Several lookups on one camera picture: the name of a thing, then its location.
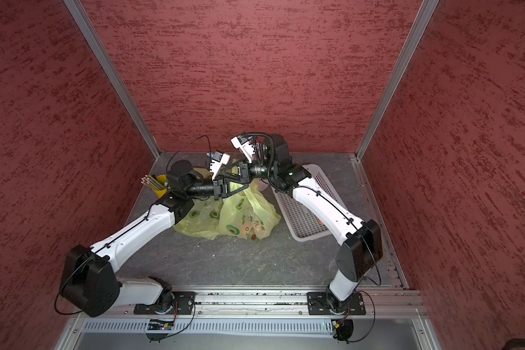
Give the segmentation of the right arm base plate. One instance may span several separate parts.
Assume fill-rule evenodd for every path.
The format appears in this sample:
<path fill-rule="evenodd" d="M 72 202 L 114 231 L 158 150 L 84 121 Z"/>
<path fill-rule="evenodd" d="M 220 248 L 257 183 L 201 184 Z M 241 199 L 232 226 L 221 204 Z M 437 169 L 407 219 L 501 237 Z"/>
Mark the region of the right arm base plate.
<path fill-rule="evenodd" d="M 327 292 L 311 292 L 306 297 L 310 315 L 366 315 L 363 296 L 359 292 L 353 292 L 346 300 L 338 300 L 334 294 Z"/>

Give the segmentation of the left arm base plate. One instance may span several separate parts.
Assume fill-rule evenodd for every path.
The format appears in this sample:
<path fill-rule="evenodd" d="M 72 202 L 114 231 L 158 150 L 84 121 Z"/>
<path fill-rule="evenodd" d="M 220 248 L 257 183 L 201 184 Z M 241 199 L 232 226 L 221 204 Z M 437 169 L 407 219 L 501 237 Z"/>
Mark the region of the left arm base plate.
<path fill-rule="evenodd" d="M 137 304 L 136 315 L 171 316 L 191 315 L 195 305 L 194 292 L 163 292 L 159 299 L 151 304 Z"/>

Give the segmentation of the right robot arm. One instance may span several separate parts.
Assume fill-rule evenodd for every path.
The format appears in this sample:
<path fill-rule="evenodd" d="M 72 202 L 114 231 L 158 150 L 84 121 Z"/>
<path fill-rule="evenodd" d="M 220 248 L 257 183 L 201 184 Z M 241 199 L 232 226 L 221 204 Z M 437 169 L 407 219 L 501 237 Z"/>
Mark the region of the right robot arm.
<path fill-rule="evenodd" d="M 325 290 L 326 306 L 334 314 L 347 314 L 353 292 L 382 259 L 379 225 L 361 220 L 326 193 L 305 167 L 293 162 L 282 136 L 249 132 L 230 142 L 246 160 L 233 164 L 235 174 L 229 165 L 222 166 L 213 172 L 213 180 L 222 181 L 223 190 L 228 190 L 231 183 L 244 189 L 253 179 L 264 179 L 320 220 L 340 246 L 335 258 L 338 271 Z"/>

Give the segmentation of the green plastic bag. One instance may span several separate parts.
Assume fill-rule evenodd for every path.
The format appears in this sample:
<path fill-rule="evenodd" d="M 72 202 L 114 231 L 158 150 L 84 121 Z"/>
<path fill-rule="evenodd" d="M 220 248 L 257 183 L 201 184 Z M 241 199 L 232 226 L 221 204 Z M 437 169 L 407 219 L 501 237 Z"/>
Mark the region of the green plastic bag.
<path fill-rule="evenodd" d="M 271 235 L 281 216 L 260 191 L 259 179 L 243 191 L 223 199 L 218 235 L 259 242 Z"/>
<path fill-rule="evenodd" d="M 220 227 L 223 200 L 201 197 L 193 200 L 194 206 L 186 217 L 174 226 L 176 232 L 185 236 L 214 240 L 225 233 Z"/>

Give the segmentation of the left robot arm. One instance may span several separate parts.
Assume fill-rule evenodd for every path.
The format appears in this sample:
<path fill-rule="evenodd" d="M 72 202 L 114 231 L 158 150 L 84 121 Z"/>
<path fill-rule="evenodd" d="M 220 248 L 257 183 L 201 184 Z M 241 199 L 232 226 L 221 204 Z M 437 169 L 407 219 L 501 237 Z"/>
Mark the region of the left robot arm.
<path fill-rule="evenodd" d="M 116 277 L 121 266 L 158 234 L 183 220 L 196 198 L 227 198 L 249 187 L 258 177 L 254 166 L 237 162 L 217 168 L 211 165 L 209 179 L 187 160 L 180 160 L 166 172 L 169 188 L 138 219 L 117 233 L 90 247 L 77 245 L 66 257 L 58 297 L 68 300 L 79 312 L 100 316 L 120 305 L 143 305 L 156 314 L 176 312 L 172 287 L 156 277 L 122 280 Z"/>

